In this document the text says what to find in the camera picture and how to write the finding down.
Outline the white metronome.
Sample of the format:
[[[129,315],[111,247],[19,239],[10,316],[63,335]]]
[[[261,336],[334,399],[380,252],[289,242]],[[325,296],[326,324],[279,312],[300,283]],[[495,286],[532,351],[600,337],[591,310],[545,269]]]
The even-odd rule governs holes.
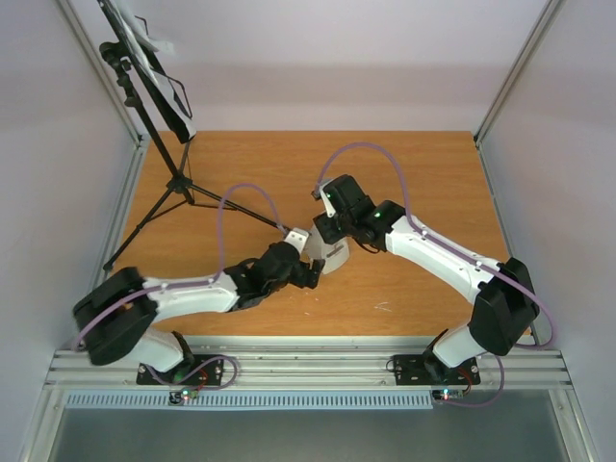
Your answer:
[[[323,275],[338,270],[350,256],[347,238],[342,238],[334,244],[327,244],[316,225],[313,225],[309,230],[309,238],[304,247],[304,253],[311,260],[324,261],[321,270]]]

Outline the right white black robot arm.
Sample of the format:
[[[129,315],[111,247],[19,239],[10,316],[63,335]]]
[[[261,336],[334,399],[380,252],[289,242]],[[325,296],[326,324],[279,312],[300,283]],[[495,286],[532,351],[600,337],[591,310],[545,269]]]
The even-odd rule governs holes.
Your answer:
[[[423,353],[423,367],[445,382],[459,366],[482,353],[504,356],[538,317],[526,266],[502,263],[434,232],[391,200],[374,204],[347,174],[317,186],[324,211],[314,219],[326,244],[351,238],[363,248],[389,252],[427,270],[473,307],[470,320],[437,336]]]

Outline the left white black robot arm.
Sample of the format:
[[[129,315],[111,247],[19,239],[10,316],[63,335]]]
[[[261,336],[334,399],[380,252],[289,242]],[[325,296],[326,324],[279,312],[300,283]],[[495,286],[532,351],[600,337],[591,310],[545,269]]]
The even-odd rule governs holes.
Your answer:
[[[259,258],[205,277],[157,279],[128,267],[104,281],[73,307],[76,340],[94,366],[133,356],[172,383],[193,374],[193,358],[178,333],[154,323],[198,313],[232,313],[258,306],[288,285],[318,286],[323,259],[301,259],[301,248],[286,241],[271,244]]]

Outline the left small circuit board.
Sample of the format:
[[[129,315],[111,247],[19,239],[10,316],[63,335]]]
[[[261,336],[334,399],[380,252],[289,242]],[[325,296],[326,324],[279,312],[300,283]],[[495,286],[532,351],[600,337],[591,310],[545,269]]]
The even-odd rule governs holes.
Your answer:
[[[199,392],[197,390],[184,389],[181,391],[170,392],[167,401],[169,405],[181,406],[197,399],[198,396]]]

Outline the small circuit board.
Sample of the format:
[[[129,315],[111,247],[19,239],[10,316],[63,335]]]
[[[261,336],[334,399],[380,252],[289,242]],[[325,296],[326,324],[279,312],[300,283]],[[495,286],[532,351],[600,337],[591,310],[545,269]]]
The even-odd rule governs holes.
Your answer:
[[[437,401],[458,400],[458,399],[462,399],[466,394],[467,392],[462,389],[444,388],[444,389],[438,389],[438,390],[432,391],[432,397],[434,400],[437,400]]]
[[[197,399],[198,396],[199,392],[197,390],[184,389],[181,391],[170,392],[167,401],[169,405],[181,406]]]

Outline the right small circuit board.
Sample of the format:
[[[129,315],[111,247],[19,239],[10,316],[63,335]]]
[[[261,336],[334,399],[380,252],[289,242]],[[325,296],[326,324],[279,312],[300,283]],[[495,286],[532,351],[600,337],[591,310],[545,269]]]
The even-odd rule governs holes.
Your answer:
[[[462,399],[466,394],[467,392],[462,389],[444,388],[444,389],[438,389],[438,390],[432,391],[432,397],[434,400],[437,400],[437,401],[458,400],[458,399]]]

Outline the black music stand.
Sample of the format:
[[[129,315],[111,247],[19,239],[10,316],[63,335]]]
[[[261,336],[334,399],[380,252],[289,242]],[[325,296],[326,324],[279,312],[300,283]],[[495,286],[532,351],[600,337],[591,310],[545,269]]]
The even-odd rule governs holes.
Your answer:
[[[120,17],[116,1],[100,1],[98,6],[116,36],[115,42],[106,41],[99,45],[100,56],[109,68],[114,71],[116,84],[124,91],[124,106],[135,110],[169,173],[169,180],[163,194],[141,221],[138,222],[115,253],[107,260],[103,269],[111,270],[114,267],[119,256],[139,235],[147,223],[182,205],[200,208],[207,207],[207,204],[196,201],[195,196],[198,193],[214,201],[208,205],[210,209],[220,205],[224,210],[242,213],[268,226],[288,232],[290,228],[282,224],[279,218],[268,218],[236,202],[224,201],[219,194],[203,189],[194,183],[191,177],[190,166],[190,147],[196,135],[196,130],[193,126],[193,112],[187,95],[183,91],[176,91],[184,87],[183,83],[169,76],[164,71],[156,57],[156,53],[146,49],[137,42],[136,37]],[[171,133],[175,135],[176,139],[183,146],[183,153],[178,162],[172,159],[165,142],[146,110],[142,98],[131,79],[131,71],[134,71],[140,78],[167,128],[171,130]]]

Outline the white sheet music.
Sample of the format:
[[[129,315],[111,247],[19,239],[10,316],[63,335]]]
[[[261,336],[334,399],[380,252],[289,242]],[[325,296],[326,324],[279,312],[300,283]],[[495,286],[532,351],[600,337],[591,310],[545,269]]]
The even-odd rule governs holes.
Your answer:
[[[162,39],[153,38],[147,32],[145,19],[137,17],[127,1],[115,1],[120,17],[136,37],[137,42],[146,49],[157,53],[161,52],[168,55],[175,53],[174,45]]]

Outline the aluminium frame rail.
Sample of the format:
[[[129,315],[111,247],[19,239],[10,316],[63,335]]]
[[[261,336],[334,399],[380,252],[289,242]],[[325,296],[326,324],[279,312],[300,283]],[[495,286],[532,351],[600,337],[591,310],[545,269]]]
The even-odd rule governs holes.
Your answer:
[[[235,390],[392,390],[395,378],[387,372],[391,356],[421,353],[430,343],[416,336],[190,336],[195,353],[235,358],[240,374]],[[95,367],[88,356],[71,350],[55,352],[45,378],[48,386],[65,389],[134,389],[138,362],[123,359]],[[477,359],[478,390],[499,386],[505,369],[507,390],[570,390],[572,380],[560,351],[514,348],[496,360]]]

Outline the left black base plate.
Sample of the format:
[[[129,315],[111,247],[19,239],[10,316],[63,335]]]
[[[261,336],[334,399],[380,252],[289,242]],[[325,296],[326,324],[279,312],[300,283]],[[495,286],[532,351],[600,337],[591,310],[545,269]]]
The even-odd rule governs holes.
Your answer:
[[[153,367],[139,364],[136,383],[222,390],[232,386],[239,373],[240,364],[234,357],[197,354],[192,363],[177,366],[169,372],[158,372]]]

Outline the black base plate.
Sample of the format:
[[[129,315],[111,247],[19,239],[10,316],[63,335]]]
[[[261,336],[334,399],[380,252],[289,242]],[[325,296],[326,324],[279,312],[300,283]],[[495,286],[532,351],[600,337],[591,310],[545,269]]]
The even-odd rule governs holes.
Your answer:
[[[421,354],[398,354],[386,363],[386,371],[394,376],[397,386],[465,386],[479,385],[481,378],[475,358],[453,369],[431,372]]]
[[[177,366],[169,372],[158,372],[153,367],[139,364],[136,383],[222,390],[232,386],[239,373],[240,364],[234,357],[197,354],[192,363]]]

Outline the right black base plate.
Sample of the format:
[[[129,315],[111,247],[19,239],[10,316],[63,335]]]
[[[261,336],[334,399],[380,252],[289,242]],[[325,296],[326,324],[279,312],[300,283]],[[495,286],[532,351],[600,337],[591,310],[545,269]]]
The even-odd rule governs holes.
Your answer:
[[[475,358],[453,369],[431,372],[421,354],[398,354],[386,363],[386,371],[394,376],[397,386],[465,386],[479,385],[481,378]]]

